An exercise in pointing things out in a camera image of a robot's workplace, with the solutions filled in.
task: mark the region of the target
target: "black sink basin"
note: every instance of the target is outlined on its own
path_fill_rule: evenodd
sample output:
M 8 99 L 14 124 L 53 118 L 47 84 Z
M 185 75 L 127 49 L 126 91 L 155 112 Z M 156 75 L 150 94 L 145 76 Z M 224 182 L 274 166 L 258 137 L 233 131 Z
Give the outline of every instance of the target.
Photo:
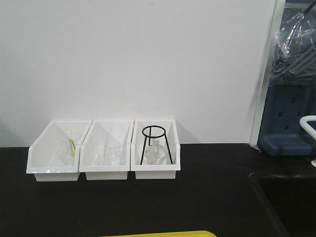
M 316 177 L 266 176 L 257 180 L 263 191 L 259 192 L 265 196 L 262 201 L 281 236 L 316 237 Z

